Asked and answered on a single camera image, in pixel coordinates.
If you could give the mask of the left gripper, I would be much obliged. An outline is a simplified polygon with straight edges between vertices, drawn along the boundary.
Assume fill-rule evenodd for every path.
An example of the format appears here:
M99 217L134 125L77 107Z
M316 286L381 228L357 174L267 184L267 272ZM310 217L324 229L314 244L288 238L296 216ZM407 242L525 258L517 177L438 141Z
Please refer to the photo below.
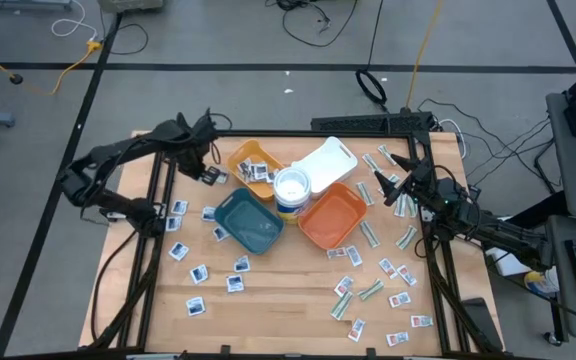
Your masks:
M204 180L214 184L220 175L217 168L206 169L204 157L210 150L209 143L185 143L177 153L178 171L186 176L203 176Z

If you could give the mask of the orange plastic bin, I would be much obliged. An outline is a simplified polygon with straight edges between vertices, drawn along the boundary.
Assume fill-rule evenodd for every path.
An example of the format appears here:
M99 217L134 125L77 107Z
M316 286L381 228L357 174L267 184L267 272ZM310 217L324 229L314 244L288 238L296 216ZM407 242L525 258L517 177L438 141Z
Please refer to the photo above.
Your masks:
M298 220L301 231L318 247L337 248L367 213L364 200L335 182Z

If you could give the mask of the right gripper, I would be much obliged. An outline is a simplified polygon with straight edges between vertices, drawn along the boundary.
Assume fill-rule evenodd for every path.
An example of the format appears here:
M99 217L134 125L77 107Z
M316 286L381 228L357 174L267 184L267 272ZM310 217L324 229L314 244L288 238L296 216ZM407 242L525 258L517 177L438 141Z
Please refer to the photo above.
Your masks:
M436 174L433 162L429 159L405 158L396 154L391 155L408 176L397 187L396 184L386 178L381 172L375 171L374 175L384 193L384 205L392 206L401 193L405 193L418 200L425 208L444 208L445 198L438 190Z

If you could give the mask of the white box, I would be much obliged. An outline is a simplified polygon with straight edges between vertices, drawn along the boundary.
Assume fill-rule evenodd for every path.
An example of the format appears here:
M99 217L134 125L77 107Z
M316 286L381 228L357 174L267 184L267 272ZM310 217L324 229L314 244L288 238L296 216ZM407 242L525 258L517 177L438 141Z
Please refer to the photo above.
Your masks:
M502 276L518 275L530 271L529 267L520 263L514 255L504 250L490 248L485 251L485 256L489 261L489 266Z

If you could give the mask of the yellow plastic bin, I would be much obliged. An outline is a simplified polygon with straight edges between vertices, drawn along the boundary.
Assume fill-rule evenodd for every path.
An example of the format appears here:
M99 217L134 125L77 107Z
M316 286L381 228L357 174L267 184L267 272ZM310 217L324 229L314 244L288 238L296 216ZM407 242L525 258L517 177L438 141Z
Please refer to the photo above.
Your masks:
M227 168L230 173L241 181L257 198L270 201L274 198L273 185L268 182L249 182L239 169L239 164L247 159L252 164L265 163L270 172L279 171L284 166L265 151L256 139L246 140L227 159Z

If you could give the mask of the grey bench foot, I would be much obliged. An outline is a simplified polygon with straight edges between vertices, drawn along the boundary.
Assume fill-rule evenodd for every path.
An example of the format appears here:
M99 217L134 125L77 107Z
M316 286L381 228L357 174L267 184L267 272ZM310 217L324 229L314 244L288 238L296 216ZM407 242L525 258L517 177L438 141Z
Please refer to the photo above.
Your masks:
M0 9L4 7L50 7L62 8L66 11L72 9L74 0L0 0Z

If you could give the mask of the grey computer dolly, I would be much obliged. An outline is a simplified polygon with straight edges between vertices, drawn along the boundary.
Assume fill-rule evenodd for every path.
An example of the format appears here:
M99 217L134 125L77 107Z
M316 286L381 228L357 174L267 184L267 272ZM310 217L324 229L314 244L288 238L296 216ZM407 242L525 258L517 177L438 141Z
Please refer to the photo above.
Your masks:
M104 12L121 13L161 8L165 0L97 0L97 2Z

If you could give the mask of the teal plastic bin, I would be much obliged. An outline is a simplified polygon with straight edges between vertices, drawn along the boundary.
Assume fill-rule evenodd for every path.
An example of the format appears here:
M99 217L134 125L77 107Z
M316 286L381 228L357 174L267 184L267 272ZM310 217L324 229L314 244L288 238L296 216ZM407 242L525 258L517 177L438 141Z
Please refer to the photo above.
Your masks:
M246 188L233 191L216 207L216 222L249 253L264 254L280 237L284 222Z

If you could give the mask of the black stand foot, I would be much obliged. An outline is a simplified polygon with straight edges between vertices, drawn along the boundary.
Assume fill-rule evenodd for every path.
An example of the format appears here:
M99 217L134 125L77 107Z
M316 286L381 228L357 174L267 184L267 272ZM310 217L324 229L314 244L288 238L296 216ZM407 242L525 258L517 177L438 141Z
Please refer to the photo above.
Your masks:
M493 322L486 301L479 298L461 302L465 313L470 319L469 333L480 352L501 353L503 344Z

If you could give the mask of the disinfecting wipes canister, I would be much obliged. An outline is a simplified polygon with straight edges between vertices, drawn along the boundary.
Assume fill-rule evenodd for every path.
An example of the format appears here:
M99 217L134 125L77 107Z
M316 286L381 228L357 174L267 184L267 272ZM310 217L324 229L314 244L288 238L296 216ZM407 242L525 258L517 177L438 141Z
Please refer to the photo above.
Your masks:
M273 191L277 215L285 223L295 224L310 202L309 175L297 167L284 168L274 179Z

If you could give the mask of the white plastic bin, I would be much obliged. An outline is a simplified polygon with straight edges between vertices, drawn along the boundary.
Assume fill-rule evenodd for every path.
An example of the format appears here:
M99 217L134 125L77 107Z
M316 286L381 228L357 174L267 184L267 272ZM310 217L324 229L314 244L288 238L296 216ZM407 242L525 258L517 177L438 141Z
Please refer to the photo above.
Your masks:
M357 165L356 156L337 137L328 137L319 148L291 164L308 174L313 198L323 195L331 184L344 181Z

